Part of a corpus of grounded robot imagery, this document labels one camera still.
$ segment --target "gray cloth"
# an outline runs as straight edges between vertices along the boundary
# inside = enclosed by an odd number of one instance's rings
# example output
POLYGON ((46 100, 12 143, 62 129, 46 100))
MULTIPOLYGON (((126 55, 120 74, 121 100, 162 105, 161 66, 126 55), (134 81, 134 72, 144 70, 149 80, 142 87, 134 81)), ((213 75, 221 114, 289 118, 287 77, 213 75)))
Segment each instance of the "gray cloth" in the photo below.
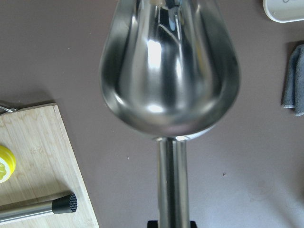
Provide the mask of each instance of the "gray cloth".
POLYGON ((304 115, 304 44, 290 56, 282 107, 294 108, 295 116, 304 115))

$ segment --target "wooden cutting board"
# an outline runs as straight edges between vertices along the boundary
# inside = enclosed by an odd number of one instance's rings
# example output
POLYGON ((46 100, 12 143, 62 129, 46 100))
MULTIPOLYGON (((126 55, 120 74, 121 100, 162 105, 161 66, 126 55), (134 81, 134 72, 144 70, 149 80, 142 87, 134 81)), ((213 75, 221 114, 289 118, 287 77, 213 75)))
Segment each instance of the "wooden cutting board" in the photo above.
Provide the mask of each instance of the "wooden cutting board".
POLYGON ((0 116, 0 145, 16 157, 16 169, 0 184, 0 210, 76 194, 75 213, 50 215, 1 228, 98 228, 58 106, 49 104, 0 116))

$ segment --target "white container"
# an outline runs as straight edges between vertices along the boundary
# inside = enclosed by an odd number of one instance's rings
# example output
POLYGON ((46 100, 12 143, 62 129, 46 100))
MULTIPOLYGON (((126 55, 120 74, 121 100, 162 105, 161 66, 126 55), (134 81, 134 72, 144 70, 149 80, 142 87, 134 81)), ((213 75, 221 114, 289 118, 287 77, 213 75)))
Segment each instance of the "white container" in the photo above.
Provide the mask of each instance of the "white container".
POLYGON ((263 0, 266 15, 279 23, 304 20, 304 0, 263 0))

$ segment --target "cut lemon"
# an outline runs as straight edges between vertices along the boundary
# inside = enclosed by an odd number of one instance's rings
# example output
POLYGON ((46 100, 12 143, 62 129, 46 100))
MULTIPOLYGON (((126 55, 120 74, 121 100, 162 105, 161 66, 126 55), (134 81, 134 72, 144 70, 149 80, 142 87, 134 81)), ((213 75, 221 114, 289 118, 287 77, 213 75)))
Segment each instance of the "cut lemon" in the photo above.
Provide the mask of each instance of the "cut lemon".
POLYGON ((0 146, 0 183, 7 181, 16 168, 16 158, 6 147, 0 146))

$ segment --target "textured black end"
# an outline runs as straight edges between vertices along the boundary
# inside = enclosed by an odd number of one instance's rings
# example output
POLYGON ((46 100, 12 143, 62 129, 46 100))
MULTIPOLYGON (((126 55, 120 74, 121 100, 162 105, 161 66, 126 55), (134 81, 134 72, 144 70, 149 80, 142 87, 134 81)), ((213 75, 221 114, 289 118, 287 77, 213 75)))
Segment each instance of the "textured black end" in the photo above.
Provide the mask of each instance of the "textured black end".
MULTIPOLYGON (((190 222, 191 228, 198 228, 194 221, 190 222)), ((157 221, 149 221, 147 228, 158 228, 157 221)))
POLYGON ((77 198, 75 194, 55 199, 52 202, 54 214, 73 213, 77 210, 77 198))

